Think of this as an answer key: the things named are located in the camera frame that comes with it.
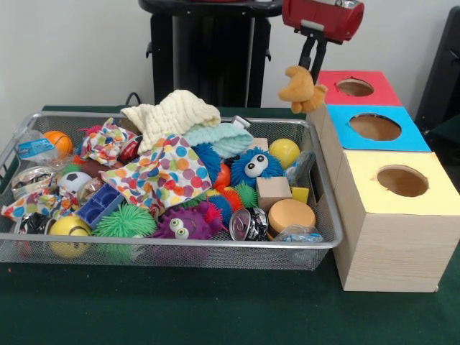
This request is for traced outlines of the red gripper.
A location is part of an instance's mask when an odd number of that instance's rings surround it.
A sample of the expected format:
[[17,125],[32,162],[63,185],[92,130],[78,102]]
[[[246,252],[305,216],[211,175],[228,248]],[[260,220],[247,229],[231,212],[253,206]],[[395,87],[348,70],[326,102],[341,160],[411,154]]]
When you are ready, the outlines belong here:
[[[321,32],[327,40],[337,43],[352,39],[363,16],[364,4],[361,1],[282,2],[282,19],[285,25],[298,31],[304,29]],[[326,39],[317,40],[316,55],[311,57],[316,37],[309,33],[300,54],[299,66],[310,71],[314,83],[317,83],[325,58],[328,43]]]

